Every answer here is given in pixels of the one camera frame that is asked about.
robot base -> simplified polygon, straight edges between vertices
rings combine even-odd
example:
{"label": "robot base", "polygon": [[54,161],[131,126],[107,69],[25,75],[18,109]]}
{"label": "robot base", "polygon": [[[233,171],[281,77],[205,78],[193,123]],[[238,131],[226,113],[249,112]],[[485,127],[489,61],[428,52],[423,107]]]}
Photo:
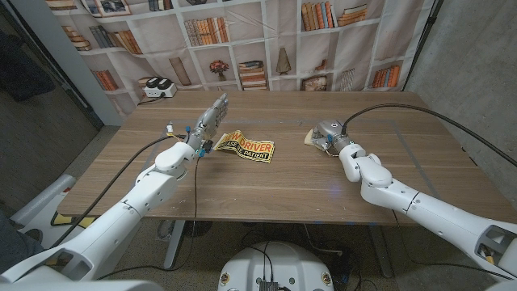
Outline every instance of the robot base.
{"label": "robot base", "polygon": [[[267,242],[253,247],[264,251]],[[314,254],[289,242],[269,242],[267,255],[273,264],[274,282],[289,290],[334,290],[330,272]],[[266,281],[271,280],[271,268],[265,260]],[[259,290],[264,276],[264,254],[247,247],[236,254],[221,271],[217,290]]]}

printed backdrop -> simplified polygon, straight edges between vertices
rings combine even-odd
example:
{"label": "printed backdrop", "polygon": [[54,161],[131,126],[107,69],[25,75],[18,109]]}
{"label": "printed backdrop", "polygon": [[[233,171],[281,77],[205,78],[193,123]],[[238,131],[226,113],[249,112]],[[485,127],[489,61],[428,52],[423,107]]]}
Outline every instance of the printed backdrop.
{"label": "printed backdrop", "polygon": [[[433,0],[47,3],[127,116],[153,76],[179,90],[399,91]],[[214,61],[227,64],[224,77]]]}

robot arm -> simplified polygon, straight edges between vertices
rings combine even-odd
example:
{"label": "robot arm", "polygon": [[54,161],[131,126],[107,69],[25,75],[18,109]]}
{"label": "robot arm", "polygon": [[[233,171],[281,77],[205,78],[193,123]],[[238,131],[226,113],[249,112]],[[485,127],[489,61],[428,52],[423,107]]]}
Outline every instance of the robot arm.
{"label": "robot arm", "polygon": [[343,136],[337,121],[318,124],[312,142],[320,150],[334,147],[339,152],[345,175],[351,182],[361,182],[361,196],[367,202],[405,214],[485,270],[517,278],[517,225],[467,213],[397,181],[375,154],[366,155]]}
{"label": "robot arm", "polygon": [[[10,283],[28,280],[92,280],[103,275],[103,265],[110,254],[135,229],[151,209],[169,200],[178,182],[187,173],[185,162],[196,154],[210,150],[210,139],[215,135],[221,120],[226,116],[228,100],[223,94],[198,120],[188,134],[187,142],[177,142],[160,153],[155,164],[137,177],[135,187],[87,227],[77,237],[58,247],[34,255],[16,264],[0,276]],[[51,259],[67,257],[69,262],[59,272],[45,263]]]}

table leg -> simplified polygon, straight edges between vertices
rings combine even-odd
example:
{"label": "table leg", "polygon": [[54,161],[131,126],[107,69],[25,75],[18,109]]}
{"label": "table leg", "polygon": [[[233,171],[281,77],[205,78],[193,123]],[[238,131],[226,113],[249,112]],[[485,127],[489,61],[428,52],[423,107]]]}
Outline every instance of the table leg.
{"label": "table leg", "polygon": [[381,226],[368,226],[370,239],[372,240],[373,249],[380,265],[380,274],[385,278],[393,277],[393,269],[388,255],[385,236],[382,233]]}
{"label": "table leg", "polygon": [[163,262],[164,268],[171,268],[174,262],[176,253],[178,252],[179,242],[183,233],[183,227],[185,221],[175,221],[172,235],[170,236],[169,247],[167,248],[167,254],[165,255],[165,261]]}

white power strip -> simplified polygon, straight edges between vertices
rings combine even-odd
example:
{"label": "white power strip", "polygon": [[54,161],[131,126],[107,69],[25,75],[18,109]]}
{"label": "white power strip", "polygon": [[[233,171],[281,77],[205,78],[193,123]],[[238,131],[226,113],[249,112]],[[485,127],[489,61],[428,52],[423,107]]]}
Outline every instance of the white power strip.
{"label": "white power strip", "polygon": [[148,88],[147,86],[144,88],[144,92],[149,98],[157,98],[160,97],[162,93],[165,93],[164,97],[173,97],[174,94],[176,94],[176,91],[178,89],[176,88],[176,84],[172,83],[170,87],[167,89],[160,90],[157,87],[155,88]]}

